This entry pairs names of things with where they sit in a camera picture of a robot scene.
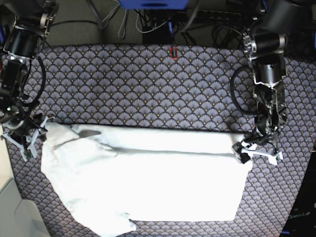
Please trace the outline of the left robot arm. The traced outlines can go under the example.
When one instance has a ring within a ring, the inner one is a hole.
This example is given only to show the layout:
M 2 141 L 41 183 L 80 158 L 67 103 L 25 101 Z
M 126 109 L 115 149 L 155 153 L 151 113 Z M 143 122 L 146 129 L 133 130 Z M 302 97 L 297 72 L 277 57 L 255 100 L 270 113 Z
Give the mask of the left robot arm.
M 254 116 L 255 127 L 251 133 L 245 134 L 242 141 L 232 146 L 235 158 L 240 163 L 247 163 L 253 155 L 267 157 L 273 165 L 283 159 L 278 148 L 278 136 L 287 121 L 284 49 L 287 36 L 314 4 L 314 0 L 275 0 L 266 15 L 242 34 L 248 65 L 234 72 L 229 89 L 237 110 L 243 115 Z M 235 79 L 245 70 L 252 73 L 254 80 L 256 111 L 244 110 L 235 95 Z

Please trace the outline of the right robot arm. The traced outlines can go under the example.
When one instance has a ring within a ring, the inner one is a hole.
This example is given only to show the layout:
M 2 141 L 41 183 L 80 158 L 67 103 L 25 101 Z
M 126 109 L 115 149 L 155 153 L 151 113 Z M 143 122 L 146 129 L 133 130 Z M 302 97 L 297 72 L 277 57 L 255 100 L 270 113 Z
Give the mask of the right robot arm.
M 31 115 L 44 91 L 46 72 L 39 53 L 53 25 L 59 5 L 54 0 L 2 0 L 14 14 L 13 28 L 5 39 L 2 50 L 8 56 L 0 71 L 0 124 L 7 128 L 2 139 L 14 144 L 24 161 L 36 158 L 35 142 L 46 133 L 48 117 Z M 42 72 L 40 89 L 28 102 L 24 89 L 31 72 L 32 61 L 37 60 Z

